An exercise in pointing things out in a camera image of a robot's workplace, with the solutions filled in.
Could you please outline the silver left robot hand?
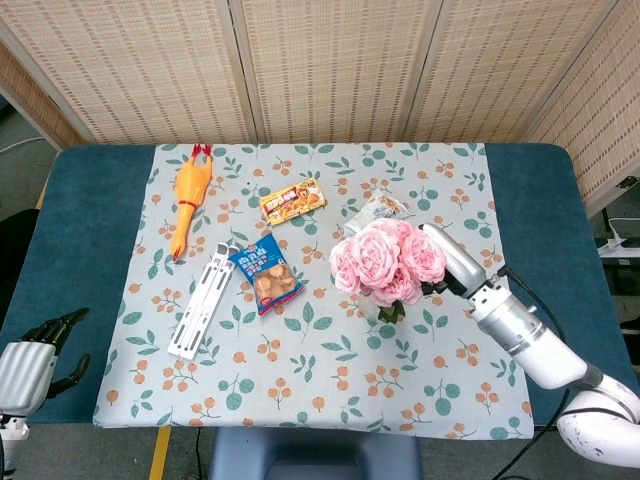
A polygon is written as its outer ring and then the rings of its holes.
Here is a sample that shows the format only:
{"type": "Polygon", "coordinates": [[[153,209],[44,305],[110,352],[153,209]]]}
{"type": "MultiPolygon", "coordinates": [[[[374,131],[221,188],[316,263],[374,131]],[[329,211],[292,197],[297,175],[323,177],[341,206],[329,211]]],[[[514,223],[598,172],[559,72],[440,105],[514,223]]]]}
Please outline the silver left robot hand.
{"type": "Polygon", "coordinates": [[[80,308],[44,321],[28,330],[19,341],[10,342],[1,355],[1,410],[26,416],[45,400],[77,385],[86,373],[91,355],[83,354],[75,370],[52,381],[60,352],[71,330],[90,309],[80,308]]]}

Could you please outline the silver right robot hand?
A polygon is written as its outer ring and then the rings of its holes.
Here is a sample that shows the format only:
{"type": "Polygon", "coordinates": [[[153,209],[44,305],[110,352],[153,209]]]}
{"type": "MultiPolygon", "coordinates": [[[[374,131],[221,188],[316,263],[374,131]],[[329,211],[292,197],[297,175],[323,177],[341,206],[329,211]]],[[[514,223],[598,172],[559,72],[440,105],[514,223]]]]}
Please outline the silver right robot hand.
{"type": "Polygon", "coordinates": [[[469,299],[487,280],[486,270],[446,231],[430,223],[421,224],[419,229],[442,249],[446,260],[444,279],[432,287],[423,286],[423,291],[443,293],[449,290],[458,297],[469,299]]]}

